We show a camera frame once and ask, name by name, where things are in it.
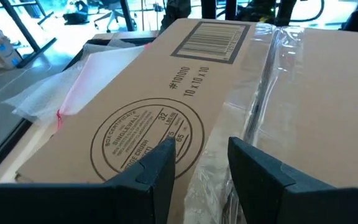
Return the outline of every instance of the office chair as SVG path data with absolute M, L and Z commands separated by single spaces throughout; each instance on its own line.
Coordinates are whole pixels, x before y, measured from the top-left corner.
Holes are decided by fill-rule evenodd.
M 115 19 L 116 22 L 118 23 L 118 17 L 125 18 L 123 13 L 117 11 L 117 9 L 121 9 L 120 0 L 100 0 L 100 1 L 88 0 L 88 4 L 90 4 L 90 5 L 95 5 L 96 4 L 98 6 L 98 13 L 99 13 L 100 9 L 108 9 L 108 10 L 110 10 L 110 12 L 107 13 L 106 15 L 104 15 L 104 16 L 100 17 L 99 19 L 96 19 L 95 21 L 93 21 L 94 26 L 97 29 L 99 29 L 99 27 L 96 24 L 96 22 L 109 17 L 110 19 L 109 19 L 109 22 L 107 23 L 107 32 L 110 32 L 109 26 L 112 23 L 113 19 Z M 136 24 L 135 20 L 132 19 L 132 18 L 130 18 L 130 20 L 131 20 L 132 25 L 134 26 L 134 28 L 136 28 L 137 24 Z

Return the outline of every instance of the barcode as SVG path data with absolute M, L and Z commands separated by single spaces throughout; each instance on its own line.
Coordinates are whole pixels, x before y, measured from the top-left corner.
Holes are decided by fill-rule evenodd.
M 248 24 L 199 22 L 172 56 L 233 63 L 248 30 Z

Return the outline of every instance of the desk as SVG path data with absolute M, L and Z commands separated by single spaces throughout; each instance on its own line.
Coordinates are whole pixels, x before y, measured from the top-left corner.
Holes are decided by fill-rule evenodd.
M 96 34 L 93 39 L 137 39 L 156 37 L 158 31 L 118 32 L 111 34 Z M 57 130 L 56 124 L 40 127 L 33 124 L 22 136 L 13 150 L 0 164 L 0 183 L 15 182 L 16 171 L 40 149 Z

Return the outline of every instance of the table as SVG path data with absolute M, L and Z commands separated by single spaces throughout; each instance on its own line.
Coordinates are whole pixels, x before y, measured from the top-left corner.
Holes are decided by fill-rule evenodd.
M 111 34 L 96 34 L 92 40 L 111 40 L 111 39 L 139 39 L 153 38 L 158 35 L 158 31 L 135 31 L 118 32 Z M 46 127 L 33 124 L 21 137 L 9 155 L 0 163 L 0 183 L 15 182 L 16 171 L 40 149 L 57 130 L 56 124 L 52 123 Z

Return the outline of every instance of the circular stamp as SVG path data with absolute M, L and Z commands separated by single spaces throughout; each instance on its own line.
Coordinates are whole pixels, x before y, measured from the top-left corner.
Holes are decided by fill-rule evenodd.
M 176 140 L 176 174 L 186 173 L 200 156 L 204 125 L 188 105 L 168 98 L 135 101 L 111 114 L 96 131 L 91 163 L 103 180 L 110 179 L 150 152 L 167 137 Z

